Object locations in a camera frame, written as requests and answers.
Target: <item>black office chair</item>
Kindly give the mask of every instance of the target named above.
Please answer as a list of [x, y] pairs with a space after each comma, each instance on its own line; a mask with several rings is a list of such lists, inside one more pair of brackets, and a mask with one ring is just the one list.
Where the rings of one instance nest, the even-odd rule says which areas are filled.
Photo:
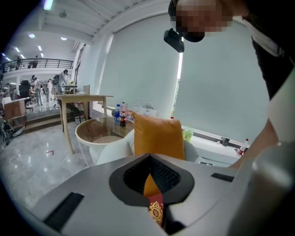
[[[57, 102], [59, 103], [59, 107], [62, 112], [63, 110], [62, 110], [61, 100], [57, 99]], [[76, 108], [74, 105], [72, 105], [70, 103], [66, 104], [66, 108], [71, 111], [70, 116], [68, 116], [68, 114], [67, 114], [67, 117], [66, 117], [67, 119], [73, 119], [73, 118], [78, 119], [78, 117], [79, 117], [80, 124], [81, 124], [81, 117], [80, 116], [82, 115], [84, 117], [84, 119], [86, 120], [85, 115], [84, 115], [84, 111], [79, 110], [78, 108]]]
[[27, 102], [31, 101], [31, 98], [30, 98], [30, 83], [28, 80], [23, 80], [21, 83], [20, 83], [20, 86], [18, 87], [18, 90], [19, 90], [19, 96], [20, 98], [28, 98], [29, 99], [26, 99], [24, 101], [24, 103], [26, 104]]

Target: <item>orange cushion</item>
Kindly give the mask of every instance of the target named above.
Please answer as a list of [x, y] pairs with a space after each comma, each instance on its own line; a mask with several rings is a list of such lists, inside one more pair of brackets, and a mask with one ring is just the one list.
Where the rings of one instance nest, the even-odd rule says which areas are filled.
[[[157, 153], [185, 160], [183, 135], [179, 120], [165, 120], [133, 113], [135, 155]], [[144, 186], [144, 196], [160, 191], [151, 175]]]

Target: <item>railing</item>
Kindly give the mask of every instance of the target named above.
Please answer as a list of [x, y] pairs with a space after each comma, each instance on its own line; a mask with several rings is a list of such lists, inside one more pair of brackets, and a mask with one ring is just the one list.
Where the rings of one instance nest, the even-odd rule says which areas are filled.
[[20, 61], [11, 61], [3, 64], [3, 73], [30, 68], [63, 68], [72, 69], [73, 61], [58, 59], [23, 59]]

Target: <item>gold pattern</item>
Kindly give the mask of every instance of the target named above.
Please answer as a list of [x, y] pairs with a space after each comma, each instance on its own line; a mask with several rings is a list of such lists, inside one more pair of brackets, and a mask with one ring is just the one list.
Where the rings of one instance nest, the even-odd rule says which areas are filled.
[[151, 205], [149, 206], [149, 213], [157, 221], [158, 224], [162, 224], [163, 211], [157, 201], [155, 201], [154, 203], [151, 203]]

